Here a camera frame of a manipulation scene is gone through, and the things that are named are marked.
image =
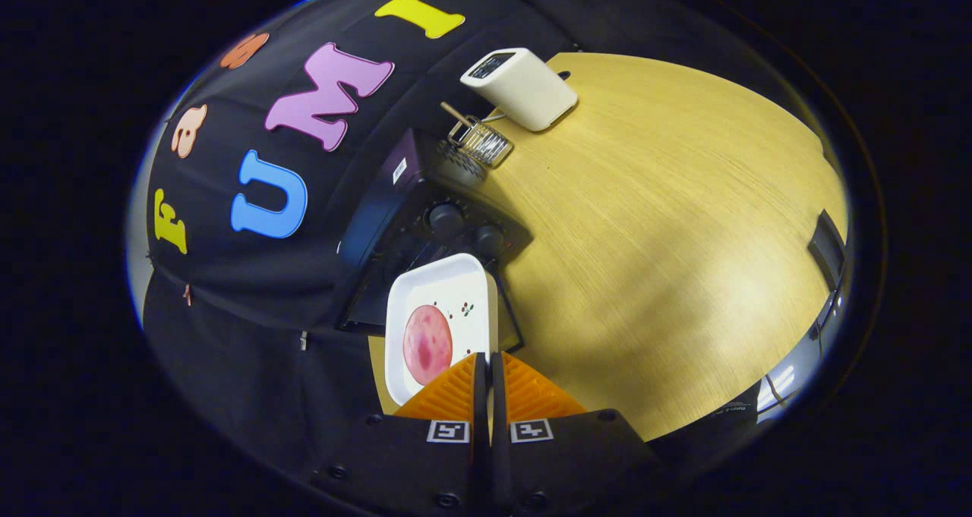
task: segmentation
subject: black cloth backdrop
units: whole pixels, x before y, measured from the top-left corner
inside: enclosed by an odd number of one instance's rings
[[[167,376],[207,423],[261,461],[301,478],[336,448],[350,421],[380,412],[364,337],[273,329],[153,275],[146,337]]]

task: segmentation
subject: pink letter m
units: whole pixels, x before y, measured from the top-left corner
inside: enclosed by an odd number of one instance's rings
[[[358,58],[341,52],[334,43],[327,43],[307,58],[305,71],[317,90],[278,98],[267,113],[264,127],[267,130],[277,126],[294,128],[316,137],[323,143],[323,149],[330,151],[341,144],[348,123],[342,118],[328,122],[318,116],[358,112],[358,105],[341,84],[353,86],[361,98],[367,98],[395,71],[395,64]]]

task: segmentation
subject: screw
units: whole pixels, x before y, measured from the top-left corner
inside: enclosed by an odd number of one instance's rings
[[[544,509],[548,505],[548,498],[543,490],[537,490],[523,500],[523,505],[528,509]]]
[[[331,465],[330,468],[327,469],[327,474],[334,479],[344,479],[348,476],[346,469],[340,465]]]
[[[439,507],[450,508],[459,505],[459,497],[454,495],[454,493],[440,493],[435,497],[435,504]]]

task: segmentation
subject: white label sticker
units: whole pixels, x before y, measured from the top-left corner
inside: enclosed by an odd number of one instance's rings
[[[399,162],[399,167],[395,168],[395,172],[392,174],[392,186],[399,182],[399,175],[406,170],[406,158],[402,157],[402,161]]]
[[[532,443],[534,441],[552,441],[553,431],[546,419],[511,421],[510,440],[513,443]]]
[[[428,443],[469,443],[468,421],[433,420],[428,425]]]

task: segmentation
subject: foam letter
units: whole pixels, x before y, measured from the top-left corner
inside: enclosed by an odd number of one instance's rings
[[[221,68],[238,68],[243,64],[247,63],[253,54],[257,53],[267,43],[270,39],[270,33],[260,33],[260,35],[250,35],[246,39],[240,40],[237,46],[233,46],[233,50],[226,53],[226,56],[222,57],[219,61],[219,66]]]
[[[185,158],[192,153],[195,135],[202,126],[202,121],[206,119],[206,112],[206,106],[190,108],[176,124],[176,130],[172,133],[172,150],[178,151],[179,158]]]
[[[182,254],[185,255],[185,223],[173,222],[176,219],[176,210],[167,203],[163,203],[163,198],[166,198],[166,193],[162,189],[156,189],[156,208],[155,212],[155,227],[156,227],[156,240],[165,239],[169,243],[174,244],[179,247]]]
[[[397,16],[414,23],[424,29],[428,39],[438,39],[458,28],[465,22],[465,16],[461,14],[447,14],[433,5],[426,5],[419,0],[392,0],[386,2],[382,8],[374,13],[379,18],[382,16]]]
[[[317,116],[358,112],[358,105],[341,84],[353,86],[361,98],[367,98],[395,71],[395,64],[364,60],[327,43],[307,58],[305,71],[317,89],[278,99],[267,113],[264,127],[294,128],[319,139],[324,150],[335,150],[344,139],[348,123],[343,119],[328,122]]]
[[[301,176],[260,160],[257,151],[251,150],[240,165],[240,184],[249,184],[253,179],[282,189],[287,193],[287,205],[279,212],[271,212],[248,203],[242,193],[237,194],[229,210],[230,226],[237,232],[252,230],[271,238],[287,238],[294,234],[307,210],[307,186]]]

